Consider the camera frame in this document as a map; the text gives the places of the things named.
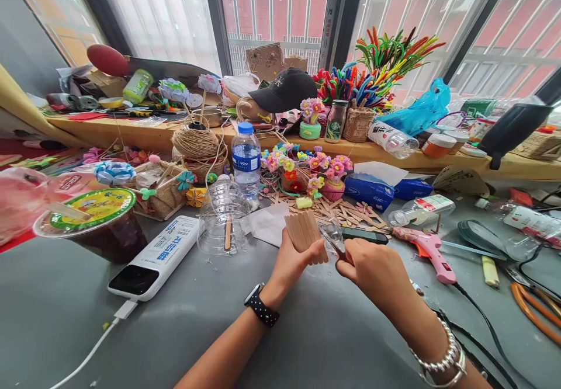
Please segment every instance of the blue bottle label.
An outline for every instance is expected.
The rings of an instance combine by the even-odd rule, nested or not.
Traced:
[[[240,157],[233,154],[232,161],[236,170],[249,173],[257,170],[261,165],[261,154],[258,154],[256,157]]]

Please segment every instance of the plastic cup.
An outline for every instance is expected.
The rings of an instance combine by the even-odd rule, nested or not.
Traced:
[[[133,213],[136,196],[127,189],[94,190],[73,198],[66,205],[90,214],[79,221],[45,212],[33,224],[38,237],[69,239],[113,263],[129,263],[147,245]]]

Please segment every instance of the white power bank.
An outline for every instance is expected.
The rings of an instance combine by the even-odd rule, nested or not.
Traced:
[[[107,289],[134,301],[148,301],[158,293],[197,241],[199,220],[179,216],[153,239]]]

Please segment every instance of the silver bracelet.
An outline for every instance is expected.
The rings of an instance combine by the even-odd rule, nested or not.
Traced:
[[[446,331],[446,336],[448,337],[448,351],[446,351],[444,360],[439,363],[427,363],[422,361],[413,352],[411,348],[409,349],[411,350],[411,353],[413,354],[413,356],[421,366],[421,372],[419,373],[419,376],[425,383],[427,383],[429,386],[434,388],[449,388],[454,386],[456,383],[458,383],[458,381],[462,378],[462,376],[466,374],[466,356],[463,352],[462,347],[459,346],[458,341],[456,341],[454,334],[452,333],[446,322],[444,322],[440,318],[438,318],[438,320],[442,324],[442,327]],[[450,369],[452,366],[456,367],[458,372],[448,383],[442,385],[436,385],[428,381],[427,372],[442,373],[443,371]]]

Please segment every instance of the pink hot glue gun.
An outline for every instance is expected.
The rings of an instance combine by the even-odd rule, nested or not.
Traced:
[[[429,258],[437,272],[437,279],[442,284],[454,284],[456,282],[456,274],[446,260],[440,254],[438,248],[442,246],[442,241],[439,236],[432,234],[424,234],[419,230],[412,230],[411,228],[394,227],[393,235],[400,240],[405,240],[413,243],[419,250],[421,258]]]

